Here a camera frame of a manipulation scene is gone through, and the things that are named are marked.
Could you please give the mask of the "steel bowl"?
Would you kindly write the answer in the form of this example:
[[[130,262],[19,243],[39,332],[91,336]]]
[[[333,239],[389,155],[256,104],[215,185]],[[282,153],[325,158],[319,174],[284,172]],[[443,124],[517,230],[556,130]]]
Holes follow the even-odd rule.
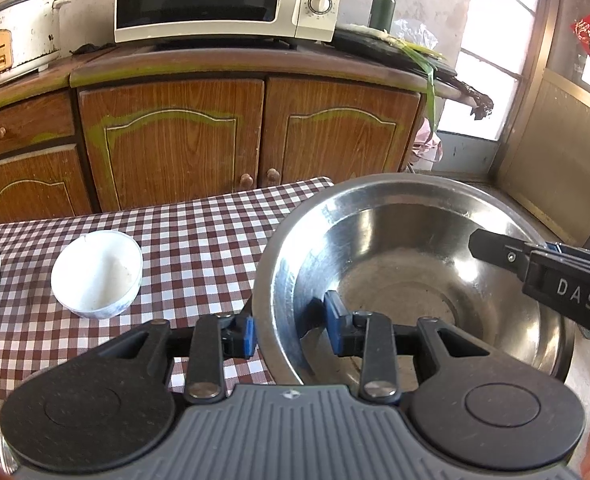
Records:
[[[376,174],[304,200],[280,222],[252,292],[259,350],[282,385],[356,387],[360,362],[332,351],[322,299],[396,324],[441,318],[556,378],[568,374],[575,329],[522,292],[512,273],[478,261],[478,229],[543,244],[518,210],[472,185]]]

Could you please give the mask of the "blue white porcelain bowl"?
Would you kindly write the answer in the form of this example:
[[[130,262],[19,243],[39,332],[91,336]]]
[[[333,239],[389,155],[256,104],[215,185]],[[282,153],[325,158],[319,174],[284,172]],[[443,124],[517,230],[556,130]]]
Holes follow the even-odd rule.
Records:
[[[56,301],[81,318],[122,314],[136,299],[143,255],[136,240],[115,230],[82,234],[66,246],[51,272]]]

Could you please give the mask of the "green onion stalk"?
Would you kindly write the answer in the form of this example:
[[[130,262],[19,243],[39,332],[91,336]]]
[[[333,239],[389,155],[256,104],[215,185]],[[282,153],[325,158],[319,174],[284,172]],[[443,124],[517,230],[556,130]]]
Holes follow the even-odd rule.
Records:
[[[422,47],[417,47],[416,44],[411,44],[411,42],[407,40],[391,35],[388,35],[385,40],[391,47],[397,48],[413,63],[417,64],[417,67],[423,72],[426,78],[427,119],[429,120],[431,133],[434,133],[436,131],[435,64],[426,58]]]

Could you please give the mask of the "brown wooden kitchen cabinet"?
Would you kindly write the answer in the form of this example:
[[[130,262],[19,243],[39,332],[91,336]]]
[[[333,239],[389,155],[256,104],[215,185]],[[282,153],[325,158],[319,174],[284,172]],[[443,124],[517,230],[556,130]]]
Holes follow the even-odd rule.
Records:
[[[396,172],[430,94],[473,103],[325,47],[64,58],[0,88],[0,223]]]

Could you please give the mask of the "clear plastic bag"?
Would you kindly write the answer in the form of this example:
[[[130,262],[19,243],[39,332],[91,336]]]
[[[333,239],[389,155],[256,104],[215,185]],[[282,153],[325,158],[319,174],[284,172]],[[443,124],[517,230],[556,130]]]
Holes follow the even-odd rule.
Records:
[[[414,18],[398,18],[391,23],[391,35],[399,39],[417,44],[420,47],[435,50],[438,44],[437,37],[429,28]]]

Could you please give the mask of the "black tray on counter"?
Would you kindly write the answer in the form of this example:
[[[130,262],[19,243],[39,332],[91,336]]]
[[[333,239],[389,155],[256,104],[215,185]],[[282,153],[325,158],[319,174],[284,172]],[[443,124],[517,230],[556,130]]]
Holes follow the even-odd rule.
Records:
[[[393,47],[382,39],[335,29],[331,45],[338,51],[366,58],[396,70],[424,75],[423,68],[413,61],[405,52]]]

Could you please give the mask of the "green thermos bottle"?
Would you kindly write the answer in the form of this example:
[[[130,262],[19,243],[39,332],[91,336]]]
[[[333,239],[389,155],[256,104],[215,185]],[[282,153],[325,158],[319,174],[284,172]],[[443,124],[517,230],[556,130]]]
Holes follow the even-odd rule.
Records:
[[[381,30],[382,32],[391,31],[397,0],[372,0],[369,15],[369,27]]]

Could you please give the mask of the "white rice cooker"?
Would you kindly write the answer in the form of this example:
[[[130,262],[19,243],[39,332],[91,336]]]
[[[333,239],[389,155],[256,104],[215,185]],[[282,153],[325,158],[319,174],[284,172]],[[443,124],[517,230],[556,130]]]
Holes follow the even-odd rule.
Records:
[[[60,58],[60,10],[71,0],[0,2],[0,86]]]

